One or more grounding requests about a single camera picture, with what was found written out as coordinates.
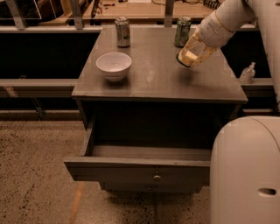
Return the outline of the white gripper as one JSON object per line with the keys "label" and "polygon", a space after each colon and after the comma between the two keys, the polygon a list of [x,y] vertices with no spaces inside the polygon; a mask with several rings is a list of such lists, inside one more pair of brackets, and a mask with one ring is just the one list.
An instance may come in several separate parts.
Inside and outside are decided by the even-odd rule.
{"label": "white gripper", "polygon": [[202,20],[178,56],[195,58],[191,67],[196,67],[215,53],[217,48],[224,46],[234,34],[234,31],[230,31],[222,24],[214,11]]}

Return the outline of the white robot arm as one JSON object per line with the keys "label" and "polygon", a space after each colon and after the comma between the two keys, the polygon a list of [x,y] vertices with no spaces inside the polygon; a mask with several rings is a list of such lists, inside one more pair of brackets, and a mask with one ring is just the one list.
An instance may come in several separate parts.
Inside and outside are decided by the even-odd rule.
{"label": "white robot arm", "polygon": [[[204,18],[177,56],[196,67],[235,32],[256,21],[276,93],[280,91],[279,0],[225,0]],[[215,138],[210,164],[210,224],[280,224],[280,117],[245,116]]]}

